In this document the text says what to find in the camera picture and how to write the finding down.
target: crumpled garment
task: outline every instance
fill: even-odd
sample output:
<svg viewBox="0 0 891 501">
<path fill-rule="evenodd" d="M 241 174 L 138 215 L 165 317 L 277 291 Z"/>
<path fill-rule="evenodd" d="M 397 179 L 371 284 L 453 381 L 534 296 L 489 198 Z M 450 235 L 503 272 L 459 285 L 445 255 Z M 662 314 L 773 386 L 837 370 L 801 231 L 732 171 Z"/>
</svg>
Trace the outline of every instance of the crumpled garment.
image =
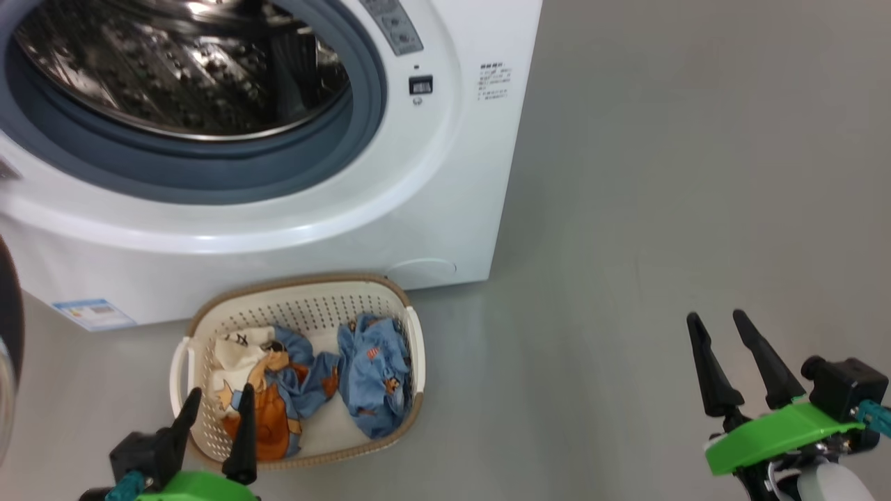
<svg viewBox="0 0 891 501">
<path fill-rule="evenodd" d="M 233 439 L 241 417 L 241 389 L 256 392 L 257 459 L 275 461 L 300 450 L 300 420 L 314 414 L 337 391 L 340 357 L 313 356 L 313 345 L 300 334 L 278 327 L 257 327 L 217 339 L 214 352 L 222 367 L 212 374 L 226 433 Z"/>
<path fill-rule="evenodd" d="M 340 396 L 371 439 L 388 436 L 406 414 L 408 350 L 392 318 L 360 315 L 338 329 Z"/>
</svg>

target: gray floor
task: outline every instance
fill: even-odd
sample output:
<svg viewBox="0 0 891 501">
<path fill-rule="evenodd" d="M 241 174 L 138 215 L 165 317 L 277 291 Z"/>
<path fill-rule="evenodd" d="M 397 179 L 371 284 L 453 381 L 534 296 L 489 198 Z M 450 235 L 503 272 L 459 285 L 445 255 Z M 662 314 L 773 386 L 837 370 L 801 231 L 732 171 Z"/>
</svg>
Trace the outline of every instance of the gray floor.
<svg viewBox="0 0 891 501">
<path fill-rule="evenodd" d="M 891 4 L 548 0 L 492 280 L 416 292 L 425 408 L 275 499 L 738 499 L 709 476 L 684 317 L 748 399 L 745 308 L 794 368 L 891 374 Z M 30 301 L 4 499 L 74 499 L 169 420 L 183 324 L 88 335 Z M 846 461 L 891 496 L 891 443 Z"/>
</svg>

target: washing machine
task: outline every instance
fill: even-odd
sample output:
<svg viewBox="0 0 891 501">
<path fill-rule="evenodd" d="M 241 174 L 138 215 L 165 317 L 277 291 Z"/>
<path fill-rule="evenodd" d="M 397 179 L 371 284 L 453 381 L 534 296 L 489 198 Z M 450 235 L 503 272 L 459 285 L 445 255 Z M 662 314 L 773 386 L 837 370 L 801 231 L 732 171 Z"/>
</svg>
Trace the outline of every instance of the washing machine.
<svg viewBox="0 0 891 501">
<path fill-rule="evenodd" d="M 89 330 L 489 274 L 541 0 L 0 0 L 0 234 Z"/>
</svg>

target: white plastic basket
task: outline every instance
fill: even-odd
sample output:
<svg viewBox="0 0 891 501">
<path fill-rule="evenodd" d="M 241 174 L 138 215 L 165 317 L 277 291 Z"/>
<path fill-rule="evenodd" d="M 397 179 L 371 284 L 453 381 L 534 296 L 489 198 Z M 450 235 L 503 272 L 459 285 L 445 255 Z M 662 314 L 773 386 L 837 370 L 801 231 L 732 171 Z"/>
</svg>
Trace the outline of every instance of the white plastic basket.
<svg viewBox="0 0 891 501">
<path fill-rule="evenodd" d="M 201 387 L 201 408 L 192 427 L 192 444 L 217 469 L 229 456 L 232 440 L 217 421 L 213 389 L 208 388 L 214 365 L 214 342 L 223 333 L 247 327 L 280 325 L 305 335 L 316 352 L 339 353 L 341 324 L 362 313 L 395 318 L 411 356 L 411 409 L 402 425 L 383 439 L 367 438 L 353 422 L 339 393 L 303 424 L 300 452 L 281 461 L 261 462 L 261 470 L 323 464 L 368 454 L 396 443 L 414 424 L 424 397 L 425 357 L 421 323 L 405 293 L 376 275 L 328 275 L 288 280 L 229 292 L 204 306 L 176 348 L 170 367 L 170 404 L 178 415 L 187 393 Z"/>
</svg>

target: basket rim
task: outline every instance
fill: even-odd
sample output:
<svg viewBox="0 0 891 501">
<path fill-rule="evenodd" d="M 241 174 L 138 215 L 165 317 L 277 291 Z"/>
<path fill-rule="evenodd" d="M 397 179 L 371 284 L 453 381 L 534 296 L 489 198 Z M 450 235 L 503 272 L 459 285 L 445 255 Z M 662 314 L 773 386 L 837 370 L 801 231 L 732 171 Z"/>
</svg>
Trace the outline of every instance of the basket rim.
<svg viewBox="0 0 891 501">
<path fill-rule="evenodd" d="M 411 302 L 408 300 L 408 296 L 405 294 L 405 291 L 402 290 L 398 285 L 389 280 L 385 276 L 374 275 L 374 274 L 325 274 L 325 275 L 313 275 L 307 277 L 300 278 L 288 278 L 284 280 L 278 280 L 274 282 L 268 283 L 258 283 L 256 285 L 251 285 L 248 287 L 243 287 L 237 289 L 235 291 L 225 292 L 216 296 L 213 300 L 208 301 L 201 309 L 198 310 L 198 313 L 192 318 L 192 321 L 189 323 L 189 329 L 186 331 L 186 337 L 194 338 L 195 332 L 198 330 L 198 325 L 201 323 L 201 320 L 213 309 L 219 306 L 220 304 L 233 300 L 236 298 L 240 298 L 242 296 L 248 296 L 250 294 L 254 294 L 257 292 L 266 292 L 272 291 L 275 289 L 284 289 L 288 287 L 295 287 L 300 285 L 312 285 L 317 283 L 336 283 L 336 282 L 372 282 L 378 283 L 390 289 L 395 295 L 402 301 L 404 307 L 414 310 L 412 308 Z M 338 461 L 343 461 L 346 459 L 350 459 L 353 457 L 363 456 L 365 454 L 370 454 L 375 451 L 382 450 L 383 448 L 388 448 L 395 444 L 398 440 L 400 440 L 412 427 L 414 422 L 418 418 L 418 414 L 421 412 L 421 404 L 424 401 L 424 392 L 417 391 L 412 396 L 412 410 L 409 411 L 408 416 L 402 421 L 402 424 L 399 425 L 399 428 L 396 428 L 395 431 L 390 433 L 387 437 L 382 439 L 376 439 L 367 444 L 363 444 L 361 446 L 355 446 L 352 448 L 345 448 L 341 450 L 337 450 L 334 452 L 329 452 L 325 454 L 319 454 L 315 456 L 309 457 L 293 457 L 289 459 L 282 459 L 280 461 L 263 461 L 257 462 L 257 470 L 258 471 L 275 471 L 275 470 L 285 470 L 289 468 L 304 468 L 307 466 L 315 466 L 318 464 L 327 464 L 327 463 L 335 463 Z M 204 450 L 198 445 L 198 442 L 195 440 L 194 435 L 189 433 L 189 441 L 190 448 L 198 453 L 198 458 L 206 464 L 208 467 L 213 470 L 219 472 L 223 468 L 223 463 L 217 461 L 213 457 L 209 456 Z"/>
</svg>

